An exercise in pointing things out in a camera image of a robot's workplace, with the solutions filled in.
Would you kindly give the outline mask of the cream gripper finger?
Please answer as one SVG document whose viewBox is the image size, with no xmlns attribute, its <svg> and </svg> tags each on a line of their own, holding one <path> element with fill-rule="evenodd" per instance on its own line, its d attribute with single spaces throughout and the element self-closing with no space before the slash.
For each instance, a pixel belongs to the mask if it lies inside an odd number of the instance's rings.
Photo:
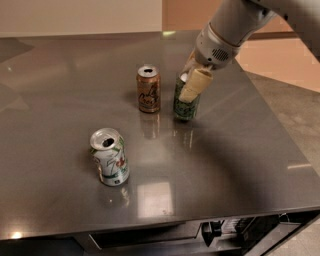
<svg viewBox="0 0 320 256">
<path fill-rule="evenodd" d="M 211 84 L 212 80 L 213 75 L 208 69 L 193 69 L 181 90 L 179 100 L 184 103 L 191 103 Z"/>
<path fill-rule="evenodd" d="M 185 65 L 184 65 L 182 71 L 181 71 L 181 75 L 188 74 L 190 72 L 190 70 L 194 66 L 194 61 L 195 61 L 195 52 L 192 51 L 191 54 L 189 55 Z"/>
</svg>

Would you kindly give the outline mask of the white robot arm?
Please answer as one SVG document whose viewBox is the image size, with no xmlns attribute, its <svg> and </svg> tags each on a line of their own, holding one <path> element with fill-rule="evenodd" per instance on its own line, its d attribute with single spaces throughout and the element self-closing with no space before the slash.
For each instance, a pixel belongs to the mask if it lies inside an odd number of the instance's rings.
<svg viewBox="0 0 320 256">
<path fill-rule="evenodd" d="M 223 0 L 197 36 L 182 75 L 186 83 L 179 100 L 192 102 L 212 82 L 257 30 L 279 16 L 316 59 L 320 59 L 320 0 Z"/>
</svg>

